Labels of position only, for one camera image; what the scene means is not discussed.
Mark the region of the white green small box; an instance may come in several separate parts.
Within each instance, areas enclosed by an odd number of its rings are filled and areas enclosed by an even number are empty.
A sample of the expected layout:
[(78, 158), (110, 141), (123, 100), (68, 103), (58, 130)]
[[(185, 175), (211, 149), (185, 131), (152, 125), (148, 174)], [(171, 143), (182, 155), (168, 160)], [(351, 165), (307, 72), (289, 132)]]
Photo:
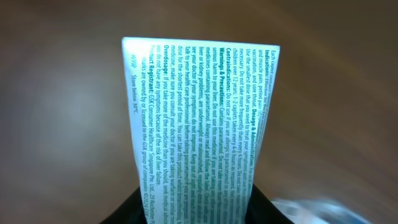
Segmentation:
[(148, 223), (244, 223), (280, 47), (122, 40)]

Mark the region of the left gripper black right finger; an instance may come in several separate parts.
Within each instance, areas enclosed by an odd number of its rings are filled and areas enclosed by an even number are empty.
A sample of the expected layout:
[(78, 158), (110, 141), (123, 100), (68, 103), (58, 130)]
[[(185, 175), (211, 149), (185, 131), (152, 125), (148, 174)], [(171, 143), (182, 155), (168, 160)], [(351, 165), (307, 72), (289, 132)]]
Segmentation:
[(255, 185), (245, 216), (245, 224), (294, 224)]

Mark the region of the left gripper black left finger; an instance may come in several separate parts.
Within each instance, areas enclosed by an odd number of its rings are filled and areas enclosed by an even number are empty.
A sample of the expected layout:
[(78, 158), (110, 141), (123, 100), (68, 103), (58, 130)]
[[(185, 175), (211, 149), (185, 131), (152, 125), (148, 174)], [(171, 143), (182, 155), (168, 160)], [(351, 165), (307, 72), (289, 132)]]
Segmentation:
[(146, 224), (140, 188), (138, 187), (100, 224)]

